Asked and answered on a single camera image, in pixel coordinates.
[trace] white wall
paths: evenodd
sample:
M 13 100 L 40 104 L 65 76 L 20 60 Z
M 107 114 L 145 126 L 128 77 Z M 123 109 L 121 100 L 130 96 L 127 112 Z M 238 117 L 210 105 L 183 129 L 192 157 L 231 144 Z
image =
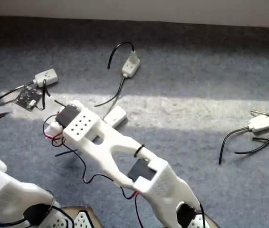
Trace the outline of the white wall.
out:
M 269 0 L 0 0 L 0 15 L 269 27 Z

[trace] blue-gray carpet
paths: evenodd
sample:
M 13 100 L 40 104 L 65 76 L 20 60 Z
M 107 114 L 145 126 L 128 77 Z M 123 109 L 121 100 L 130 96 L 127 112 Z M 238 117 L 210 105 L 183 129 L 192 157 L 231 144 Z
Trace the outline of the blue-gray carpet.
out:
M 269 146 L 235 155 L 260 143 L 251 133 L 231 137 L 218 165 L 224 136 L 247 124 L 250 109 L 269 111 L 269 29 L 0 18 L 0 94 L 55 68 L 59 83 L 50 93 L 92 108 L 117 90 L 129 47 L 117 51 L 110 70 L 106 65 L 120 41 L 134 43 L 142 65 L 117 102 L 129 120 L 119 131 L 166 159 L 221 227 L 269 227 Z M 101 177 L 85 185 L 74 155 L 54 157 L 63 149 L 43 137 L 39 112 L 8 105 L 13 114 L 0 119 L 0 158 L 8 174 L 53 191 L 63 206 L 91 206 L 105 228 L 139 227 L 134 202 L 119 188 Z M 103 115 L 107 108 L 95 111 Z M 100 172 L 83 157 L 88 176 Z M 135 162 L 131 155 L 115 158 L 124 172 Z M 146 228 L 161 227 L 142 198 L 138 207 Z

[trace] metal rod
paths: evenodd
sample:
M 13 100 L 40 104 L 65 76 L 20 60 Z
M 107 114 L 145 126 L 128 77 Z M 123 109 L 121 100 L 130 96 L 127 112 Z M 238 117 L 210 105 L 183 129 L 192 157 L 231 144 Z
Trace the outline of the metal rod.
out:
M 257 114 L 261 114 L 261 115 L 269 116 L 269 113 L 261 112 L 261 111 L 258 111 L 258 110 L 253 110 L 253 109 L 252 109 L 250 112 L 251 112 L 251 113 L 257 113 Z

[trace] white plug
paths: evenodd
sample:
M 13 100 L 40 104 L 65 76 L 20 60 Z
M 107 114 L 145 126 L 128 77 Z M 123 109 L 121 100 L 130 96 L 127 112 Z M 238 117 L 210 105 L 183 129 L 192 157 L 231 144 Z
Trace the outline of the white plug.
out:
M 46 85 L 50 85 L 58 81 L 58 75 L 56 74 L 54 69 L 43 71 L 37 75 L 35 75 L 35 79 L 33 83 L 38 85 L 39 87 L 43 87 L 44 79 L 46 80 Z
M 115 128 L 126 118 L 126 115 L 123 108 L 116 106 L 105 116 L 104 122 Z
M 269 117 L 266 115 L 254 117 L 248 122 L 248 127 L 252 132 L 265 130 L 269 128 Z
M 141 64 L 140 59 L 136 56 L 135 51 L 131 51 L 130 57 L 122 68 L 122 75 L 126 78 L 132 77 Z

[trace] circuit board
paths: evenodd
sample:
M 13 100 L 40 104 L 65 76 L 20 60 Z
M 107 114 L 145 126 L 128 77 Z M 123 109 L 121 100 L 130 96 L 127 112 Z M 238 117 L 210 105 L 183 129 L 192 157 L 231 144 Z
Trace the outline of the circuit board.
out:
M 32 111 L 35 105 L 40 101 L 42 97 L 42 92 L 38 91 L 30 86 L 26 86 L 24 90 L 15 99 L 14 103 L 18 104 L 20 107 Z

